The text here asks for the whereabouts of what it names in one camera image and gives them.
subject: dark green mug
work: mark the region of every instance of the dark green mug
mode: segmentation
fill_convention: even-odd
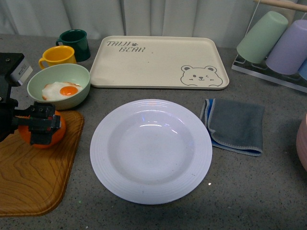
[[[68,30],[59,36],[56,45],[60,46],[60,42],[65,46],[70,46],[75,50],[76,61],[85,61],[90,56],[90,49],[87,42],[87,33],[84,30]]]

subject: wood grain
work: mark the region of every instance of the wood grain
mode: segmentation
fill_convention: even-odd
[[[254,0],[254,2],[260,2],[260,4],[281,7],[289,10],[307,12],[306,5],[301,5],[294,2],[278,1],[278,0]]]
[[[0,217],[39,216],[61,202],[84,125],[76,111],[61,115],[66,134],[49,149],[30,146],[18,131],[0,142]]]

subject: bowl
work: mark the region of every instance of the bowl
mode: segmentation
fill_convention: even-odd
[[[307,171],[307,115],[302,120],[297,136],[296,136],[296,151],[298,157]]]
[[[75,83],[82,86],[83,89],[64,99],[44,100],[42,89],[47,84],[52,84],[56,81]],[[28,83],[27,91],[35,101],[52,103],[55,105],[56,110],[67,110],[80,104],[88,95],[90,87],[90,73],[85,67],[78,64],[59,64],[43,69],[34,75]]]

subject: gray countertop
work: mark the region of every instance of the gray countertop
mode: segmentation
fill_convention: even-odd
[[[55,41],[0,34],[0,52],[23,53],[33,68],[32,77],[40,71],[42,53]],[[91,69],[100,43],[89,40],[92,55],[80,65]],[[43,216],[0,218],[0,229],[307,229],[307,172],[295,147],[298,127],[307,112],[307,94],[232,70],[236,51],[218,50],[230,79],[220,91],[91,87],[85,101],[74,108],[83,114],[85,124],[63,200]],[[34,102],[26,84],[12,89],[19,109]],[[163,205],[131,203],[99,182],[90,162],[90,143],[108,113],[135,100],[163,99],[199,116],[207,98],[265,106],[260,157],[214,147],[202,183],[181,199]]]

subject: curtain fold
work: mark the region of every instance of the curtain fold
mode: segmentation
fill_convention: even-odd
[[[255,5],[253,0],[0,0],[0,34],[58,37],[83,29],[92,39],[205,37],[233,48],[244,37]],[[263,15],[259,12],[254,21]]]

